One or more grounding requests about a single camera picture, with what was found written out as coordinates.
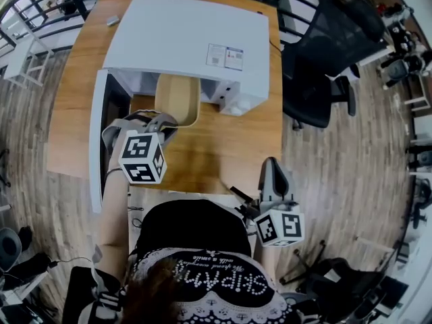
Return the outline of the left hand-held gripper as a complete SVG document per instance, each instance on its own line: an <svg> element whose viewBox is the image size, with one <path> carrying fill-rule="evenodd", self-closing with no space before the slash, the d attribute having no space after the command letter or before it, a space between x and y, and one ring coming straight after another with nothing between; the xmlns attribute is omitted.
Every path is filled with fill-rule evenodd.
<svg viewBox="0 0 432 324"><path fill-rule="evenodd" d="M104 178L109 175L109 161L115 145L122 141L119 166L130 184L160 184L167 165L163 148L178 132L178 123L170 114L154 119L114 119L101 132L109 157Z"/></svg>

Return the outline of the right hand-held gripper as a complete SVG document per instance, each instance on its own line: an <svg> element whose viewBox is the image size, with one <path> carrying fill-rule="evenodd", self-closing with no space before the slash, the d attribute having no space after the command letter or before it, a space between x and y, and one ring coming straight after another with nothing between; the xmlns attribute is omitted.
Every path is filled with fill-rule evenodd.
<svg viewBox="0 0 432 324"><path fill-rule="evenodd" d="M261 167L259 215L253 219L263 247L284 247L304 240L305 218L294 200L293 173L274 157Z"/></svg>

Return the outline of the beige rectangular tray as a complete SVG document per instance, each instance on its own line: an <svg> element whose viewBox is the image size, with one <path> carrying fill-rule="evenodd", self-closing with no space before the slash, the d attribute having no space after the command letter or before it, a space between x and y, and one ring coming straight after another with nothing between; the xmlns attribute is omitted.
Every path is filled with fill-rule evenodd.
<svg viewBox="0 0 432 324"><path fill-rule="evenodd" d="M196 123L200 113L200 79L160 74L155 92L155 110L172 116L180 128Z"/></svg>

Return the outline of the white microwave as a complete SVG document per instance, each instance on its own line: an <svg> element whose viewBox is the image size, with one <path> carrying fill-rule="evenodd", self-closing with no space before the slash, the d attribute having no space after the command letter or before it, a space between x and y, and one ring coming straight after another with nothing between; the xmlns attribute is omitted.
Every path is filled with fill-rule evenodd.
<svg viewBox="0 0 432 324"><path fill-rule="evenodd" d="M127 115L134 95L155 98L160 74L200 79L201 103L242 116L269 97L267 16L201 0L132 0L97 72L89 131L92 210L102 209L101 132L115 105Z"/></svg>

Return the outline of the person's left forearm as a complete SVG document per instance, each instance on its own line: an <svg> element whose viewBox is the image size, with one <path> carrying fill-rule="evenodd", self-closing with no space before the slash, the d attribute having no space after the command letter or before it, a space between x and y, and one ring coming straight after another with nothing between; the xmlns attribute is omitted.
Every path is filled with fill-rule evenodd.
<svg viewBox="0 0 432 324"><path fill-rule="evenodd" d="M102 252L98 268L118 280L124 278L128 262L128 187L129 182L119 166L122 141L118 141L109 161L105 181L97 245Z"/></svg>

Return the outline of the person's right forearm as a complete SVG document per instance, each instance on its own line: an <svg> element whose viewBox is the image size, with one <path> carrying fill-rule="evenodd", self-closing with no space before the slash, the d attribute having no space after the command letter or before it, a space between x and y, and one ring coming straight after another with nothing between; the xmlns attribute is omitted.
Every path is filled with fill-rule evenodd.
<svg viewBox="0 0 432 324"><path fill-rule="evenodd" d="M277 246L268 246L268 247L262 247L260 251L260 256L258 257L258 260L260 261L261 265L267 272L267 274L270 276L270 278L276 282L276 271L277 271L277 264L279 262L279 257L281 253L281 248Z"/></svg>

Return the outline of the person's left hand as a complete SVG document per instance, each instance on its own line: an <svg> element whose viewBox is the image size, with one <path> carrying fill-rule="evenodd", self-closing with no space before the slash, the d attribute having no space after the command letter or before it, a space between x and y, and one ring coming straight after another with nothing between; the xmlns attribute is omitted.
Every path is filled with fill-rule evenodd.
<svg viewBox="0 0 432 324"><path fill-rule="evenodd" d="M160 112L153 109L139 109L131 114L129 114L130 119L154 119L160 115Z"/></svg>

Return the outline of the person in black shirt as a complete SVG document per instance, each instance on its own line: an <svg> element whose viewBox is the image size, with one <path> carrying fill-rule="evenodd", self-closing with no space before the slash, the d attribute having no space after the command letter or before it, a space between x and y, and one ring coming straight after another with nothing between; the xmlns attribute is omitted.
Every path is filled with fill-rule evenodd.
<svg viewBox="0 0 432 324"><path fill-rule="evenodd" d="M290 312L242 220L209 200L152 208L129 264L121 324L285 324Z"/></svg>

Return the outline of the black mesh office chair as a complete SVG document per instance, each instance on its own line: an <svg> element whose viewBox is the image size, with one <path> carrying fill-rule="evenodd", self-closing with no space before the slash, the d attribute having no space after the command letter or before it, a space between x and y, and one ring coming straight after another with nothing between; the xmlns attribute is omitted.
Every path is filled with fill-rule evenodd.
<svg viewBox="0 0 432 324"><path fill-rule="evenodd" d="M283 112L304 124L326 128L335 103L356 114L354 90L346 69L377 52L385 25L365 0L321 0L300 40L281 52Z"/></svg>

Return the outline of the black chair grey headrest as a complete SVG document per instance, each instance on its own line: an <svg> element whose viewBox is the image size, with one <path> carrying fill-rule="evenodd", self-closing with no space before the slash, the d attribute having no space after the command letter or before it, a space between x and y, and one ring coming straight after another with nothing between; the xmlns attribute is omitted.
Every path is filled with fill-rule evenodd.
<svg viewBox="0 0 432 324"><path fill-rule="evenodd" d="M18 233L8 227L0 229L0 291L14 290L47 271L51 259L44 252L18 262L31 242L32 230L29 226L21 227Z"/></svg>
<svg viewBox="0 0 432 324"><path fill-rule="evenodd" d="M281 285L297 283L296 292L306 295L318 307L322 324L373 324L388 318L400 306L408 285L384 271L351 268L346 259L324 259L326 241L319 242L319 253L307 263L298 249L294 251L304 271L296 277L280 277Z"/></svg>

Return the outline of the wooden table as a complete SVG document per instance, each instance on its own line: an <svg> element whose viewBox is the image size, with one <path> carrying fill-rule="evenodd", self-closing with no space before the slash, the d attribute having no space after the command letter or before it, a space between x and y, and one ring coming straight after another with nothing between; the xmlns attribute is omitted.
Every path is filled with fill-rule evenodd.
<svg viewBox="0 0 432 324"><path fill-rule="evenodd" d="M23 17L33 33L41 40L52 38L55 35L70 35L73 30L82 29L88 15L94 9L85 4L90 0L67 0L60 4L54 4L49 8L42 9L41 2L44 0L6 0L0 6L0 24L11 10ZM242 9L255 12L264 12L263 7L249 7L253 0L213 0L216 3L232 5Z"/></svg>

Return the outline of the white side table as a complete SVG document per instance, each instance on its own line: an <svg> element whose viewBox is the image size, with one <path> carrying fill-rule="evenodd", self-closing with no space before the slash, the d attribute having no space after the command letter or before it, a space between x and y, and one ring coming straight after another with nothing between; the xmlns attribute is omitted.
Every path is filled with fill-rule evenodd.
<svg viewBox="0 0 432 324"><path fill-rule="evenodd" d="M28 35L16 44L3 77L12 84L28 90L31 84L43 87L42 79L46 66L54 52L29 28L26 27L26 29ZM34 43L40 45L47 52L45 60L40 65L33 65L38 59L32 51Z"/></svg>

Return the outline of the black chair base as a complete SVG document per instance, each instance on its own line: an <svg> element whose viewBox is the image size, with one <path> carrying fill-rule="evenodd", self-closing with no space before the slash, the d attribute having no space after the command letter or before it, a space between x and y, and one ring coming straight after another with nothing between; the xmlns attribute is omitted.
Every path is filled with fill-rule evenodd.
<svg viewBox="0 0 432 324"><path fill-rule="evenodd" d="M5 148L0 151L0 183L10 188L11 183L7 180L7 156L9 155L9 149Z"/></svg>

